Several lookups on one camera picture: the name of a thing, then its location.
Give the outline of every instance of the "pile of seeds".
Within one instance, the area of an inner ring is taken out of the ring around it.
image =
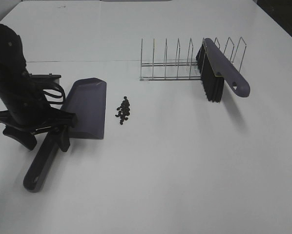
[[[121,106],[117,108],[118,114],[116,117],[120,117],[120,124],[123,125],[123,122],[125,120],[128,120],[128,117],[130,115],[130,103],[128,102],[127,97],[123,97],[124,101],[121,103]]]

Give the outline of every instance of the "brush handle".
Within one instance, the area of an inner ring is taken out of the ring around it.
[[[248,97],[250,86],[233,64],[210,38],[206,38],[203,44],[214,75],[223,77],[236,95],[244,98]]]

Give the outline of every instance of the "dustpan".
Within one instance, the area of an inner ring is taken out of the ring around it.
[[[61,110],[75,113],[78,122],[68,129],[69,138],[103,139],[106,108],[106,87],[97,78],[80,79],[74,82]],[[24,187],[33,193],[38,192],[56,156],[58,144],[52,133],[48,133],[24,177]]]

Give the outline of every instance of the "black plastic object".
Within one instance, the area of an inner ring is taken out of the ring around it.
[[[66,128],[64,136],[74,138],[104,138],[106,108],[106,82],[97,78],[76,81],[62,106],[62,110],[76,113],[78,123],[74,128]],[[38,192],[56,156],[58,144],[53,132],[48,133],[27,174],[24,187],[33,193]]]
[[[76,115],[58,110],[50,104],[63,104],[65,94],[58,84],[60,75],[31,75],[26,69],[22,42],[9,27],[0,24],[0,98],[7,111],[0,111],[0,123],[6,125],[3,134],[32,150],[37,141],[34,135],[54,132],[56,142],[66,151],[69,138],[64,138],[65,125],[74,127]],[[46,90],[60,93],[56,95]],[[46,96],[62,101],[48,101]]]
[[[120,117],[120,124],[123,125],[123,122],[125,120],[128,120],[128,117],[130,115],[130,103],[126,96],[123,97],[124,101],[122,101],[121,106],[117,108],[118,114],[115,115],[117,118]]]
[[[196,56],[201,80],[209,101],[220,102],[224,80],[240,97],[248,97],[250,86],[210,38],[206,38]]]

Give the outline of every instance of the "white table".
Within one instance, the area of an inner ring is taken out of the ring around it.
[[[107,100],[104,140],[72,139],[37,194],[22,180],[44,135],[28,152],[0,125],[0,234],[292,234],[292,38],[254,2],[35,1],[2,23],[30,72],[61,74],[67,92],[103,79]],[[199,81],[139,81],[140,38],[206,36],[245,38],[248,98],[225,87],[216,104]]]

